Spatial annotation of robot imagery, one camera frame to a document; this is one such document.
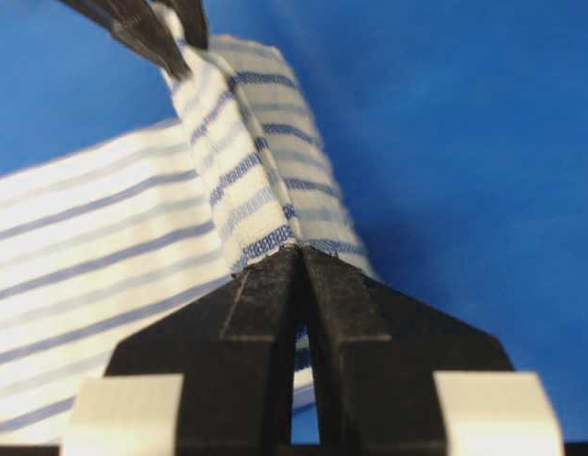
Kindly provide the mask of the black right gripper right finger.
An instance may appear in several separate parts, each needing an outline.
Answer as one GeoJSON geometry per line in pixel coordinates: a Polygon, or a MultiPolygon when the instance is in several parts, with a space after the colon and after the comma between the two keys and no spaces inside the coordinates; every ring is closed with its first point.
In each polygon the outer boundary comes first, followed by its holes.
{"type": "Polygon", "coordinates": [[[539,377],[497,338],[303,252],[319,435],[330,447],[555,447],[539,377]]]}

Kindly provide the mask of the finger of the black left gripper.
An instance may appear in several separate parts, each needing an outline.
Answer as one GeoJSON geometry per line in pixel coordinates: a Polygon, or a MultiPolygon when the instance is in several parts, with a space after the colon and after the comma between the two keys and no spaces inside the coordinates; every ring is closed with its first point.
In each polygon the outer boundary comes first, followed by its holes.
{"type": "Polygon", "coordinates": [[[62,3],[177,80],[191,74],[173,35],[147,1],[62,0],[62,3]]]}
{"type": "Polygon", "coordinates": [[[209,24],[201,0],[170,0],[167,5],[178,15],[186,42],[201,50],[209,48],[209,24]]]}

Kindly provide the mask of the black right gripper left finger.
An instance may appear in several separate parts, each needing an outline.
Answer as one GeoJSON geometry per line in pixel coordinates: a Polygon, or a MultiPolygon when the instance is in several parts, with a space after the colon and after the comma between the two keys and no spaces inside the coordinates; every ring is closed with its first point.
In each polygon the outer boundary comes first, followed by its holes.
{"type": "Polygon", "coordinates": [[[300,256],[284,248],[120,342],[87,380],[74,447],[275,447],[291,437],[300,256]]]}

